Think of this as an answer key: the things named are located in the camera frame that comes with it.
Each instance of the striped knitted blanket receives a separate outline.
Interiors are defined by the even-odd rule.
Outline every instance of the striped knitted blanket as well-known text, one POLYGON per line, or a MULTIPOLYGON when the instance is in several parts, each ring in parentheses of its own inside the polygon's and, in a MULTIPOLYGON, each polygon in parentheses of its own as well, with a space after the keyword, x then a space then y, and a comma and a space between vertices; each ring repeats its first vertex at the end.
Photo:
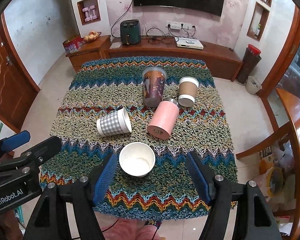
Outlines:
POLYGON ((128 143, 148 144, 156 154, 153 170, 132 178, 118 165, 103 203, 95 210, 122 218, 143 220, 186 219, 207 215, 185 167, 186 154, 195 150, 216 174, 237 181, 233 143, 221 98, 213 77, 200 60, 171 57, 123 57, 86 62, 63 98, 50 135, 62 139, 62 150, 42 165, 42 188, 54 181, 72 183, 90 173, 110 152, 120 153, 128 143), (154 109, 143 104, 142 71, 163 68, 168 78, 164 97, 178 97, 181 77, 199 83, 196 103, 181 108, 168 140, 157 139, 146 127, 154 109), (102 138, 96 120, 125 107, 132 133, 102 138))

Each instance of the robotic arm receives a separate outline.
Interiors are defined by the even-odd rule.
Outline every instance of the robotic arm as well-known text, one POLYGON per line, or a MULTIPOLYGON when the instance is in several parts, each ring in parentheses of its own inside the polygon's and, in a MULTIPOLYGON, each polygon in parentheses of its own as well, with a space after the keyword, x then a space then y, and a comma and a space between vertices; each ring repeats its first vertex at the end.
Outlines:
MULTIPOLYGON (((28 142, 23 131, 0 140, 0 157, 28 142)), ((117 155, 110 154, 101 165, 73 184, 50 182, 42 192, 39 166, 60 152, 61 141, 51 137, 21 154, 0 162, 0 214, 39 196, 24 235, 25 240, 70 240, 66 202, 73 203, 82 240, 105 240, 92 207, 104 198, 117 166, 117 155)), ((195 152, 186 158, 186 166, 201 199, 211 205, 199 240, 223 240, 231 201, 237 201, 233 240, 281 240, 273 214, 254 181, 229 182, 204 166, 195 152)))

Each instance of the electrical outlet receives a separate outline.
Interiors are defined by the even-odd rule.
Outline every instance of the electrical outlet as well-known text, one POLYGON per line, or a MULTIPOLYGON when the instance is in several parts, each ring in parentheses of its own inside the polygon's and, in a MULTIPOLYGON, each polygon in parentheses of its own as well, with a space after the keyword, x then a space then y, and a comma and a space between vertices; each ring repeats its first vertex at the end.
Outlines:
POLYGON ((166 21, 166 27, 168 27, 168 24, 170 24, 170 28, 173 30, 180 30, 182 24, 182 28, 185 30, 191 30, 193 26, 191 23, 166 21))

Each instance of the pink pants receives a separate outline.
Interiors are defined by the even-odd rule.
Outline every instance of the pink pants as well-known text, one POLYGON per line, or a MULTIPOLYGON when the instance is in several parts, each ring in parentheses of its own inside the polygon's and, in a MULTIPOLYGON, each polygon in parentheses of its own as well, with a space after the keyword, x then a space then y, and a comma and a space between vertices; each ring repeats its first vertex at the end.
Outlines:
MULTIPOLYGON (((137 227, 137 220, 119 219, 119 221, 109 230, 103 233, 106 240, 151 240, 156 227, 152 225, 137 227)), ((155 234, 154 240, 161 240, 158 233, 155 234)))

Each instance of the tv stand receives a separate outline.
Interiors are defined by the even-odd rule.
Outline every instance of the tv stand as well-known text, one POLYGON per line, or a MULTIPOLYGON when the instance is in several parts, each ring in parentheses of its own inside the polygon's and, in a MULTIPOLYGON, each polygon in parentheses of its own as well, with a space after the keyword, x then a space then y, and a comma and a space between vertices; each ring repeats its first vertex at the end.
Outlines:
MULTIPOLYGON (((119 42, 120 39, 114 39, 113 42, 119 42)), ((163 42, 153 41, 142 37, 141 42, 134 45, 121 45, 117 49, 106 49, 106 58, 113 57, 133 57, 133 56, 157 56, 157 57, 183 57, 189 59, 203 60, 212 76, 228 79, 232 82, 237 76, 242 61, 234 51, 229 48, 216 45, 210 42, 201 41, 205 45, 204 49, 190 49, 177 47, 173 38, 167 38, 163 42)))

